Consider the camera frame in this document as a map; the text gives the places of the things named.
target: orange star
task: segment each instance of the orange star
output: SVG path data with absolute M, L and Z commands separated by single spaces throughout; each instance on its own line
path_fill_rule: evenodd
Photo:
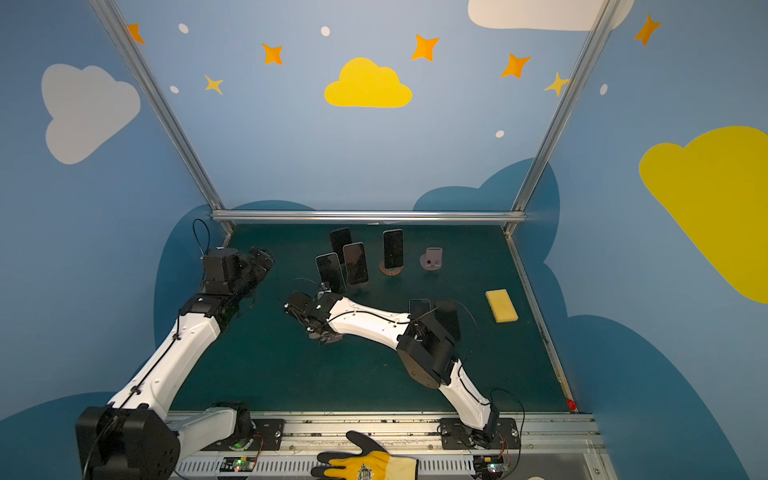
M 144 43 L 144 39 L 141 37 L 141 35 L 139 35 L 139 24 L 138 23 L 135 24 L 135 25 L 129 25 L 128 26 L 128 31 L 131 33 L 131 37 L 133 37 L 135 41 L 137 41 L 139 43 Z
M 661 23 L 656 23 L 653 20 L 650 19 L 650 15 L 648 15 L 648 20 L 645 21 L 645 25 L 643 25 L 643 29 L 640 30 L 637 35 L 634 36 L 635 40 L 642 40 L 643 46 L 648 45 L 648 39 L 650 38 L 650 35 L 654 33 L 654 31 L 661 26 Z
M 523 67 L 525 66 L 525 62 L 530 59 L 531 57 L 517 58 L 514 55 L 509 55 L 509 65 L 507 65 L 507 69 L 504 70 L 504 73 L 502 73 L 502 77 L 506 77 L 507 75 L 514 75 L 515 77 L 520 78 L 520 75 L 523 74 Z
M 276 63 L 278 65 L 282 65 L 283 61 L 280 60 L 280 50 L 283 50 L 283 47 L 267 47 L 266 44 L 261 44 L 261 46 L 264 47 L 264 51 L 266 52 L 266 58 L 264 59 L 264 64 L 268 63 Z
M 425 40 L 424 38 L 416 36 L 416 51 L 413 52 L 413 57 L 411 60 L 416 60 L 417 58 L 426 58 L 429 61 L 432 61 L 432 49 L 435 48 L 435 44 L 439 38 L 433 38 L 432 40 Z

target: glove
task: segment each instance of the glove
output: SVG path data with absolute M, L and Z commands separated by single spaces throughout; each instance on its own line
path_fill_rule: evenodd
M 344 480 L 416 480 L 416 472 L 419 469 L 417 460 L 393 457 L 381 445 L 360 432 L 350 430 L 346 437 L 359 446 L 362 453 L 320 453 L 317 461 L 331 466 L 313 468 L 313 477 Z

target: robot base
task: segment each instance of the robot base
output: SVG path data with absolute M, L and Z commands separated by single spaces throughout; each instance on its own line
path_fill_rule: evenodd
M 487 442 L 487 440 L 483 442 L 484 439 L 481 432 L 470 429 L 458 418 L 440 419 L 438 432 L 440 433 L 443 450 L 471 450 L 478 448 L 499 450 L 502 447 L 502 436 L 507 441 L 510 450 L 520 449 L 520 433 L 515 419 L 503 418 L 496 420 L 496 433 L 490 442 Z

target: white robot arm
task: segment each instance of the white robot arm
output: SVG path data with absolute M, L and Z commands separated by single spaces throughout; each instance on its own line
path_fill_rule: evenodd
M 431 312 L 412 319 L 408 313 L 377 310 L 329 292 L 317 299 L 293 292 L 284 309 L 321 343 L 349 334 L 394 349 L 414 380 L 440 390 L 448 399 L 478 446 L 493 439 L 498 410 L 467 377 L 455 340 Z
M 194 364 L 273 263 L 255 248 L 250 254 L 225 248 L 204 256 L 201 291 L 180 309 L 154 355 L 106 406 L 80 415 L 75 431 L 83 479 L 165 480 L 180 459 L 217 441 L 236 445 L 253 436 L 250 412 L 241 404 L 216 404 L 180 422 L 164 420 Z

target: black smartphone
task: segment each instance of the black smartphone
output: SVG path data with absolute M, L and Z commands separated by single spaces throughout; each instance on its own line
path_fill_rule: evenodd
M 402 266 L 402 229 L 387 230 L 384 237 L 384 268 Z
M 331 250 L 339 256 L 339 262 L 344 264 L 344 246 L 352 243 L 352 234 L 349 227 L 339 228 L 331 232 Z
M 366 247 L 362 242 L 344 246 L 344 264 L 346 266 L 346 281 L 349 285 L 368 281 Z
M 327 283 L 328 287 L 334 293 L 344 293 L 344 276 L 341 274 L 341 263 L 339 256 L 335 253 L 326 253 L 315 257 L 317 272 L 320 274 L 320 281 Z
M 412 319 L 417 319 L 429 313 L 432 309 L 432 302 L 426 298 L 411 298 L 408 300 L 408 312 Z

